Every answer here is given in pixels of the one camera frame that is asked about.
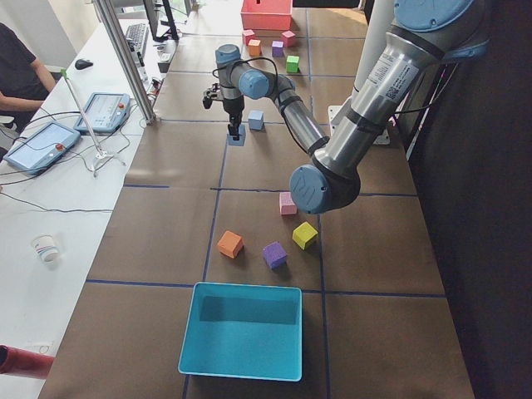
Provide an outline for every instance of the black shirt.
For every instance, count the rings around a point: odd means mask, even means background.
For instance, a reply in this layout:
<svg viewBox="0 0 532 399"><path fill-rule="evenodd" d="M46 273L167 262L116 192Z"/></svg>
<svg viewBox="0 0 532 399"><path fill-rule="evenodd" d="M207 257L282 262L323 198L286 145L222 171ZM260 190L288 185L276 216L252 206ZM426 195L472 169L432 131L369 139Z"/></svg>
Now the black shirt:
<svg viewBox="0 0 532 399"><path fill-rule="evenodd" d="M0 91L6 97L44 100L48 90L30 65L36 57L14 31L0 23ZM13 116L17 131L32 119L34 111L0 111L0 115Z"/></svg>

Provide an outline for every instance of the white cup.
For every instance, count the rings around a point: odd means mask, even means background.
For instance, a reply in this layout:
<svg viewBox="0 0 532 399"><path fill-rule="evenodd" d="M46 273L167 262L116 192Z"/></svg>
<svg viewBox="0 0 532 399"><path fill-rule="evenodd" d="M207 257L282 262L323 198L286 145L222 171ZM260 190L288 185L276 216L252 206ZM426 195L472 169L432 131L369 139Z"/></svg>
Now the white cup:
<svg viewBox="0 0 532 399"><path fill-rule="evenodd" d="M51 235L39 235L32 240L32 247L42 262L51 262L59 256L59 249L57 249L56 243L54 243Z"/></svg>

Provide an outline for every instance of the keyboard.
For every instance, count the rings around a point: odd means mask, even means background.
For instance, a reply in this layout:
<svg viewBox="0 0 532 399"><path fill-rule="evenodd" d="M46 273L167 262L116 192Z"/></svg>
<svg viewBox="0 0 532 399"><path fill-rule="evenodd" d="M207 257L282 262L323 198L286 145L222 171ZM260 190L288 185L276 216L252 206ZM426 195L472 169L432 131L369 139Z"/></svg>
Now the keyboard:
<svg viewBox="0 0 532 399"><path fill-rule="evenodd" d="M148 42L148 25L146 23L136 23L130 25L126 30L126 41L133 42L135 51L145 55L146 43Z"/></svg>

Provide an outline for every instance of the red container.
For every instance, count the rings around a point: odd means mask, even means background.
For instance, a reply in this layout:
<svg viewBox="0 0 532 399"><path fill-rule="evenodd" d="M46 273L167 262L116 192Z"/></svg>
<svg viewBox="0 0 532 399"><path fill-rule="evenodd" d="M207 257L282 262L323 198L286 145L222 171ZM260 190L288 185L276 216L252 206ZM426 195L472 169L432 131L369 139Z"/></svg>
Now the red container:
<svg viewBox="0 0 532 399"><path fill-rule="evenodd" d="M46 380L54 357L0 345L0 374Z"/></svg>
<svg viewBox="0 0 532 399"><path fill-rule="evenodd" d="M292 0L244 0L244 29L286 31L292 24Z"/></svg>

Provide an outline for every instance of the red cylinder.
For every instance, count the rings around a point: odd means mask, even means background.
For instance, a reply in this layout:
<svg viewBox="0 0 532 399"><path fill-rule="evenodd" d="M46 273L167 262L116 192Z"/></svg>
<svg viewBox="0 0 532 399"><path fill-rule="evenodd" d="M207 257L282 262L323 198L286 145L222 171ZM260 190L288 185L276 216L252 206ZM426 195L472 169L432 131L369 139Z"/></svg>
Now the red cylinder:
<svg viewBox="0 0 532 399"><path fill-rule="evenodd" d="M45 380L54 357L0 345L0 374Z"/></svg>

